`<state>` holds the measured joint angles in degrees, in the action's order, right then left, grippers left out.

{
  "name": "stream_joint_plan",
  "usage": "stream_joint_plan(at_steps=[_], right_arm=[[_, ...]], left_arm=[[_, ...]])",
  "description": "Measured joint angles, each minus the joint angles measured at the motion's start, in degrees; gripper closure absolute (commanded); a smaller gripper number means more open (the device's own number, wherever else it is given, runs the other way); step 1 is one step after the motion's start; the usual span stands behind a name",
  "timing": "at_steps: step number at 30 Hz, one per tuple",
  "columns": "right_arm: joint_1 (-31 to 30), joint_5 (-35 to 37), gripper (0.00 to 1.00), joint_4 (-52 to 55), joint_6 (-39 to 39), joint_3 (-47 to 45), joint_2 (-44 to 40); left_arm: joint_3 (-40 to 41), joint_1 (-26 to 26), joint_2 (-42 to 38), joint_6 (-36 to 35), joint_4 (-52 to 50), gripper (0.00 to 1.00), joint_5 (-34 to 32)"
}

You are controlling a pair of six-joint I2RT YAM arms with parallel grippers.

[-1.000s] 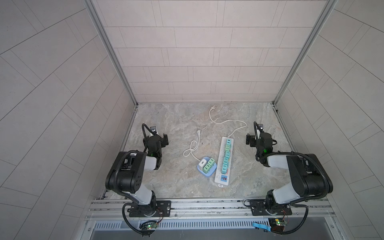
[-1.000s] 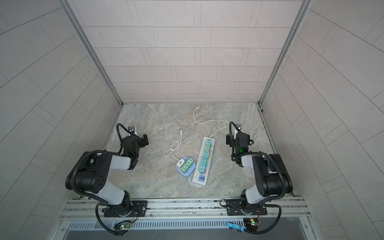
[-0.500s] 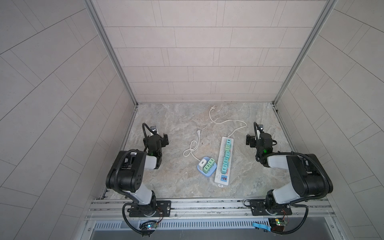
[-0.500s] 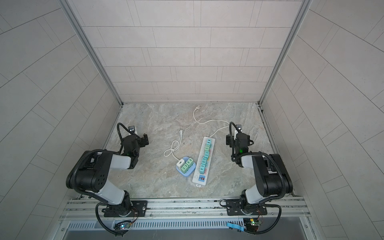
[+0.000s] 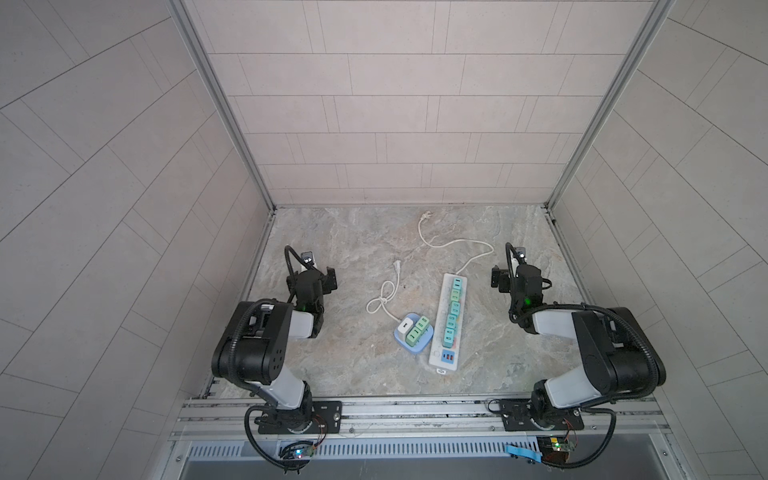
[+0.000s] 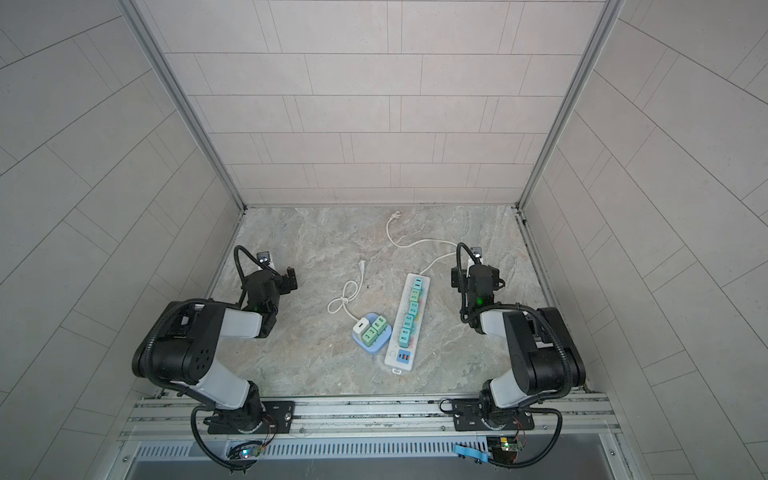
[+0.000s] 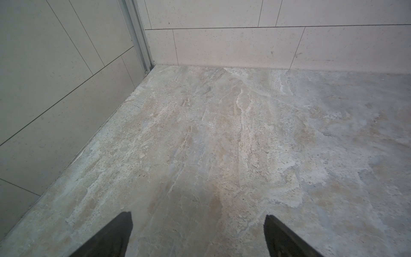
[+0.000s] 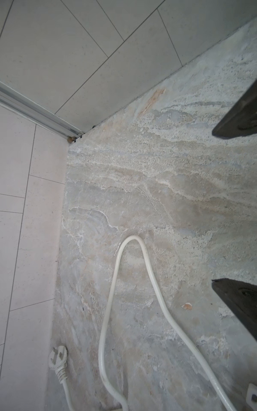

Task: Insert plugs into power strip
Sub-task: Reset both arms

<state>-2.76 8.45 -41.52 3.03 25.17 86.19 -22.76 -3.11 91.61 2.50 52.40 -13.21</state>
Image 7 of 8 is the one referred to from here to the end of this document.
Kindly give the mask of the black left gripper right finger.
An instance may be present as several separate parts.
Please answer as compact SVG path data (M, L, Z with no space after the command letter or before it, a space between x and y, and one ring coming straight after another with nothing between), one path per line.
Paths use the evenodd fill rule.
M263 230L271 257L323 257L274 215L265 217Z

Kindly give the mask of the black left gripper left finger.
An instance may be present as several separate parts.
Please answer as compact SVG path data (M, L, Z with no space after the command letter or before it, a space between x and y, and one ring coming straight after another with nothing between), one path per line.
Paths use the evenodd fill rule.
M70 257L125 257L132 229L131 212L121 212Z

